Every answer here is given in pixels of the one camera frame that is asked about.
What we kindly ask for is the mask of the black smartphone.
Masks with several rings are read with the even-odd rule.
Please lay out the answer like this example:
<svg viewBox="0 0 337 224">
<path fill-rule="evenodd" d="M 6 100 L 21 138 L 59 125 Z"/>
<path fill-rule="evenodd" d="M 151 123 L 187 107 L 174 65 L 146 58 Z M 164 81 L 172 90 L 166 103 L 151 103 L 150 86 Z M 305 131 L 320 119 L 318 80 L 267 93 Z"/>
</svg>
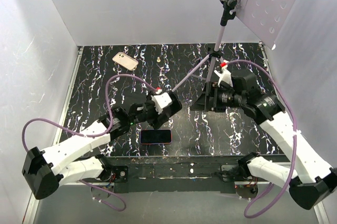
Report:
<svg viewBox="0 0 337 224">
<path fill-rule="evenodd" d="M 171 131 L 162 130 L 142 130 L 140 134 L 140 143 L 142 145 L 170 144 L 172 142 Z"/>
</svg>

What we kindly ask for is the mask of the pink phone case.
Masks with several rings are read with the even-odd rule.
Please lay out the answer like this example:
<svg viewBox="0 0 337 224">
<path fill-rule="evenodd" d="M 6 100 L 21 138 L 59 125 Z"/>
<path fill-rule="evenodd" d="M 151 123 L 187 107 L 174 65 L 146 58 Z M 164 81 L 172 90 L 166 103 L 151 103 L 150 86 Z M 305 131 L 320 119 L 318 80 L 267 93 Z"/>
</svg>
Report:
<svg viewBox="0 0 337 224">
<path fill-rule="evenodd" d="M 129 71 L 133 71 L 138 66 L 138 61 L 123 52 L 117 53 L 113 58 L 112 61 L 119 64 L 120 66 L 124 67 Z"/>
</svg>

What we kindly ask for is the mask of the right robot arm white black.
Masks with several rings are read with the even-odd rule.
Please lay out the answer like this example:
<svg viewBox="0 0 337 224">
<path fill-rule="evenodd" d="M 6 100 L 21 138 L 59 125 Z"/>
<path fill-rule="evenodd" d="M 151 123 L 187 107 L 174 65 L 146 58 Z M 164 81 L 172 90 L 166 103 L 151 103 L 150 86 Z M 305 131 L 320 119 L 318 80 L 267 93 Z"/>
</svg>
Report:
<svg viewBox="0 0 337 224">
<path fill-rule="evenodd" d="M 294 170 L 274 164 L 257 153 L 238 161 L 228 176 L 243 180 L 259 177 L 279 187 L 286 186 L 292 199 L 310 210 L 336 190 L 336 169 L 321 158 L 293 123 L 284 106 L 274 95 L 265 94 L 249 70 L 224 70 L 217 74 L 218 83 L 206 83 L 201 96 L 191 106 L 193 111 L 223 113 L 240 108 L 252 118 L 289 158 Z"/>
</svg>

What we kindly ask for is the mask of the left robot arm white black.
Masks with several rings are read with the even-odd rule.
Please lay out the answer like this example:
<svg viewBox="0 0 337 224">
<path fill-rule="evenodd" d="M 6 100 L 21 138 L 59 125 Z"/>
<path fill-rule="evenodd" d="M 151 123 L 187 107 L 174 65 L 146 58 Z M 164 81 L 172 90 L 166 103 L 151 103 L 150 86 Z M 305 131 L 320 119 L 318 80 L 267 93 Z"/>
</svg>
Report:
<svg viewBox="0 0 337 224">
<path fill-rule="evenodd" d="M 80 133 L 60 144 L 27 151 L 22 174 L 37 200 L 47 198 L 60 186 L 86 178 L 108 181 L 116 169 L 105 157 L 97 155 L 80 160 L 84 154 L 127 133 L 133 124 L 147 122 L 159 129 L 182 109 L 177 94 L 150 92 L 143 104 L 133 104 L 129 111 L 112 108 Z"/>
</svg>

